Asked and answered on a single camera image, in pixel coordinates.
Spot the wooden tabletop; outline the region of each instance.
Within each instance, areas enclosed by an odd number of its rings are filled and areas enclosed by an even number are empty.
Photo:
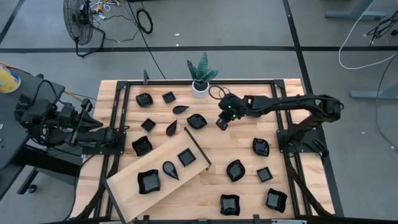
[[[285,79],[284,81],[287,96],[303,94],[300,79]],[[110,122],[116,83],[116,80],[103,80],[99,88],[94,118],[103,122],[104,126]],[[269,85],[225,85],[225,87],[228,87],[238,97],[243,97],[243,95],[266,95],[272,97]],[[165,104],[162,95],[169,91],[173,91],[176,100]],[[154,99],[154,105],[149,108],[139,107],[135,96],[141,93],[149,93]],[[117,125],[120,120],[123,96],[124,92],[122,90],[116,119]],[[134,86],[130,89],[125,123],[125,125],[130,126],[130,129],[127,130],[125,152],[121,156],[119,170],[141,158],[137,157],[132,149],[131,143],[133,141],[147,135],[154,150],[156,150],[157,147],[172,138],[165,134],[165,130],[176,119],[178,120],[176,135],[181,133],[184,127],[187,127],[213,163],[209,170],[202,171],[199,175],[196,175],[193,179],[151,206],[151,208],[140,214],[138,219],[142,219],[143,215],[150,215],[150,219],[155,220],[250,219],[253,214],[259,214],[260,218],[294,217],[284,158],[279,152],[277,145],[275,134],[277,120],[275,113],[269,113],[260,118],[242,118],[239,121],[230,122],[228,129],[221,131],[215,124],[220,113],[220,109],[217,106],[218,102],[218,100],[210,97],[205,99],[194,98],[190,85],[149,85]],[[180,115],[175,115],[172,113],[172,108],[177,105],[189,106],[189,109]],[[208,125],[201,130],[194,130],[189,127],[186,118],[194,113],[199,113],[205,117]],[[287,127],[286,117],[284,113],[282,114],[284,127]],[[291,111],[291,115],[293,122],[299,123],[308,116],[308,111],[294,110]],[[155,128],[150,133],[140,127],[147,118],[156,123]],[[261,138],[268,141],[270,145],[269,157],[261,157],[253,153],[251,149],[253,138]],[[319,155],[301,153],[300,156],[307,187],[326,210],[334,213],[325,171]],[[240,159],[243,163],[246,174],[241,180],[231,183],[226,175],[226,166],[236,159]],[[102,162],[103,156],[95,156],[82,168],[71,217],[78,215],[96,192]],[[261,183],[256,171],[266,166],[274,178]],[[270,188],[288,195],[284,213],[279,213],[265,206],[266,193]],[[296,189],[300,211],[304,213],[302,195],[297,186]],[[220,213],[221,194],[240,196],[241,213],[238,217],[224,216]],[[105,193],[101,215],[105,214],[107,200],[108,195]],[[119,220],[115,209],[112,211],[112,219]]]

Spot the black square plate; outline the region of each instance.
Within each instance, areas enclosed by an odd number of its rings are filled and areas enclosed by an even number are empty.
[[[175,96],[174,96],[173,92],[168,92],[168,93],[164,94],[163,95],[163,100],[166,103],[173,102],[175,100]]]
[[[195,156],[192,154],[191,150],[189,150],[189,148],[182,151],[178,155],[178,158],[180,159],[180,161],[181,161],[182,165],[184,165],[184,167],[191,164],[196,159]]]
[[[262,183],[264,183],[267,180],[271,180],[272,178],[274,178],[271,174],[271,172],[269,171],[268,167],[262,168],[257,170],[257,174],[260,177],[260,180]]]
[[[147,118],[142,124],[141,127],[145,129],[145,131],[149,132],[154,128],[156,125],[151,119]]]

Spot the desk leg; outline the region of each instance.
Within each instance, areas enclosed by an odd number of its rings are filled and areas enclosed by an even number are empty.
[[[18,153],[14,159],[14,163],[21,166],[30,165],[47,169],[60,174],[70,175],[72,177],[75,177],[80,170],[80,166],[77,164],[48,156],[43,152],[28,149],[26,147],[23,147]]]
[[[30,174],[27,176],[26,180],[24,183],[21,185],[19,190],[17,191],[17,194],[24,195],[28,192],[30,186],[32,185],[33,180],[36,178],[36,175],[39,172],[37,171],[37,168],[33,168],[33,170],[30,172]]]

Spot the wooden plank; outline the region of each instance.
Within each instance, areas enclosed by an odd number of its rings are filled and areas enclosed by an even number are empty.
[[[177,155],[185,149],[190,149],[196,160],[184,167]],[[200,150],[194,143],[194,140],[189,136],[188,131],[185,130],[114,176],[108,178],[106,182],[124,220],[127,222],[132,221],[140,213],[209,167],[210,164]],[[162,165],[165,161],[170,161],[174,164],[179,180],[175,180],[163,172]],[[152,169],[159,172],[160,190],[145,195],[140,194],[137,175],[140,172]]]
[[[284,81],[288,96],[303,94],[300,79],[285,79]],[[102,121],[109,122],[116,82],[115,80],[104,80],[101,82],[95,109],[96,119],[101,118]],[[247,94],[271,96],[269,85],[226,86],[231,92],[240,97]],[[165,104],[162,95],[169,91],[173,91],[176,100]],[[141,108],[135,101],[135,96],[144,92],[150,93],[155,101],[154,105],[149,108]],[[220,113],[217,103],[218,100],[210,97],[205,99],[193,98],[192,87],[190,85],[132,86],[129,93],[126,116],[126,125],[129,125],[131,128],[127,131],[125,153],[121,157],[119,170],[123,170],[130,164],[140,160],[132,149],[132,141],[147,135],[154,147],[157,147],[171,139],[171,137],[165,135],[165,129],[171,122],[178,121],[176,134],[179,134],[187,126],[186,118],[193,113],[202,114],[208,121],[208,126],[202,130],[193,130],[189,127],[188,129],[213,163],[209,171],[204,170],[199,173],[193,179],[179,187],[178,190],[142,212],[138,216],[138,219],[141,219],[143,215],[150,215],[151,219],[161,220],[197,218],[252,219],[252,215],[255,213],[259,214],[261,218],[294,217],[284,160],[282,154],[279,153],[275,135],[277,129],[275,113],[269,113],[258,119],[243,118],[239,121],[233,121],[230,122],[226,131],[220,131],[215,125],[218,113]],[[172,113],[172,108],[177,105],[187,105],[190,108],[180,115],[175,115]],[[284,127],[287,127],[284,113],[282,114],[285,121]],[[292,111],[294,123],[300,122],[307,116],[308,111]],[[150,133],[147,133],[140,127],[146,118],[150,118],[157,123]],[[271,146],[269,157],[259,157],[253,153],[251,143],[254,137],[263,138],[269,142]],[[325,209],[333,212],[325,171],[323,170],[319,156],[309,153],[301,154],[301,158],[308,188]],[[241,180],[231,183],[226,177],[225,169],[235,159],[242,161],[246,168],[246,174]],[[90,201],[92,194],[95,193],[98,186],[101,163],[102,156],[96,156],[87,162],[83,168],[78,182],[77,197],[72,216],[78,215]],[[256,182],[256,170],[265,166],[270,168],[274,179],[265,183]],[[268,209],[264,205],[266,202],[266,192],[270,187],[283,191],[288,195],[284,213]],[[303,213],[303,200],[300,192],[298,193],[298,203]],[[227,217],[220,214],[219,202],[221,194],[236,194],[241,197],[240,216]],[[104,214],[104,207],[101,209],[101,214]],[[112,212],[112,219],[119,219],[115,210]]]

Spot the concrete floor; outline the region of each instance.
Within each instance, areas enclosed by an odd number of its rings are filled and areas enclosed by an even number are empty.
[[[329,20],[326,10],[351,9],[358,1],[290,0],[290,7],[301,46],[339,46],[353,21]],[[0,30],[6,24],[16,0],[0,7]],[[136,9],[139,3],[132,4]],[[267,45],[293,46],[284,5],[278,0],[164,0],[147,1],[146,9],[154,21],[154,32],[146,35],[151,47]],[[376,0],[371,10],[390,16],[398,10],[394,0]],[[112,7],[106,16],[124,14],[125,8]],[[367,31],[378,22],[361,22],[348,46],[367,46]],[[114,18],[101,22],[113,39],[130,38],[137,30],[131,21]],[[96,47],[95,33],[86,47]],[[396,45],[398,37],[376,40],[375,45]],[[105,47],[144,47],[137,35],[131,42],[106,41]],[[25,0],[4,40],[7,48],[73,48],[63,24],[62,0]],[[201,51],[154,52],[167,78],[189,78],[185,60],[197,61]],[[343,52],[343,63],[359,66],[382,60],[393,52]],[[218,78],[302,78],[294,51],[209,51],[210,66],[219,68]],[[381,137],[375,124],[373,100],[353,100],[350,90],[376,90],[386,63],[362,70],[345,70],[337,52],[304,52],[314,93],[326,93],[346,106],[340,121],[323,125],[330,150],[343,211],[346,217],[398,220],[398,155]],[[148,52],[108,52],[81,59],[74,53],[0,54],[0,59],[32,74],[65,85],[70,91],[96,96],[101,80],[141,79],[146,69],[151,79],[161,78]],[[394,76],[398,62],[392,63],[383,87],[398,82]],[[73,101],[67,96],[64,100]],[[379,101],[379,123],[386,135],[394,137],[398,120],[395,101]],[[0,201],[0,217],[5,223],[42,223],[62,220],[73,201],[73,186],[39,174],[31,195],[15,192],[29,173],[25,168],[10,191]]]

